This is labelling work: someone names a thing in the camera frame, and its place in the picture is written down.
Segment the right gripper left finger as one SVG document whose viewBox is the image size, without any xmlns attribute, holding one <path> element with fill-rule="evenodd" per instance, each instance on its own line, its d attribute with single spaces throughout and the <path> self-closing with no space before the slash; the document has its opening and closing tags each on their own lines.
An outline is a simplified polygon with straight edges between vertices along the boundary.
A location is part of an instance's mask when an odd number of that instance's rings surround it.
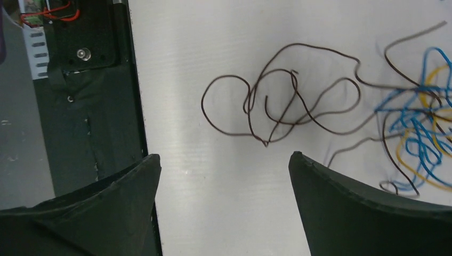
<svg viewBox="0 0 452 256">
<path fill-rule="evenodd" d="M 1 211 L 1 255 L 140 255 L 160 156 L 33 207 Z"/>
</svg>

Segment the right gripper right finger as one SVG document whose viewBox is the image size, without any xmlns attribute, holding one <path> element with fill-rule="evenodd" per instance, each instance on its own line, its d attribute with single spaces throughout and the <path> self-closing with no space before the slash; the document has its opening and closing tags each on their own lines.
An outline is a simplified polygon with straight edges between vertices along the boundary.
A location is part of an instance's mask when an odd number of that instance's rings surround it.
<svg viewBox="0 0 452 256">
<path fill-rule="evenodd" d="M 294 152 L 289 175 L 312 255 L 451 255 L 451 207 L 390 194 Z"/>
</svg>

